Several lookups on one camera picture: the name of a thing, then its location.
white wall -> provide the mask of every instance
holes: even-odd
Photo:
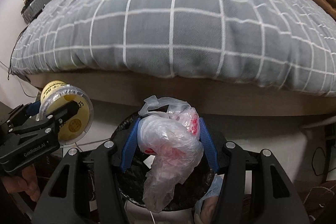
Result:
[[[23,0],[0,0],[0,60],[7,66],[16,38],[26,27],[21,15],[23,5]],[[23,93],[18,81],[19,79],[13,75],[8,81],[7,68],[0,64],[0,101],[11,108],[34,101],[34,98],[29,98]],[[37,95],[37,89],[20,81],[28,95]]]

blue gripper pad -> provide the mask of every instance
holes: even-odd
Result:
[[[120,169],[123,173],[126,172],[127,168],[130,168],[135,150],[138,146],[138,125],[140,120],[141,119],[138,118],[135,122],[134,127],[131,129],[131,133],[129,134],[128,139],[121,152]]]
[[[39,113],[41,106],[41,101],[37,101],[29,105],[29,107],[26,110],[26,113],[28,116],[35,116]]]
[[[204,152],[208,160],[210,168],[214,170],[215,173],[219,171],[218,164],[218,152],[212,141],[210,133],[205,125],[203,118],[199,119],[200,135],[199,138],[203,144]]]

plastic package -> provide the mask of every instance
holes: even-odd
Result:
[[[151,96],[139,111],[145,116],[138,126],[138,145],[142,152],[156,155],[146,174],[143,202],[159,213],[174,197],[177,183],[183,184],[203,156],[199,141],[200,125],[196,110],[187,102]],[[167,113],[148,110],[169,105]]]
[[[63,123],[58,133],[61,145],[72,144],[85,136],[93,121],[93,105],[84,91],[62,81],[52,81],[41,93],[39,120],[67,102],[74,100],[79,105],[78,113]]]

silver screw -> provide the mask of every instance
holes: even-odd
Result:
[[[114,142],[112,142],[112,141],[107,141],[106,143],[104,143],[104,146],[105,146],[106,148],[111,148],[112,146],[114,146]]]
[[[262,153],[263,153],[263,155],[266,156],[266,157],[269,157],[269,156],[272,155],[272,152],[269,151],[268,149],[264,149],[264,150],[262,151]]]
[[[76,148],[71,148],[69,151],[68,151],[69,155],[73,156],[77,153],[77,149]]]
[[[231,148],[231,149],[233,149],[233,148],[236,147],[236,145],[235,145],[235,143],[233,143],[233,142],[227,142],[227,143],[226,143],[226,147],[227,147],[227,148]]]

yellow container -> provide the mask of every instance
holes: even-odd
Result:
[[[61,145],[75,143],[84,137],[93,121],[93,105],[84,91],[58,80],[48,83],[41,93],[40,120],[72,100],[80,108],[75,116],[61,124],[58,133]]]

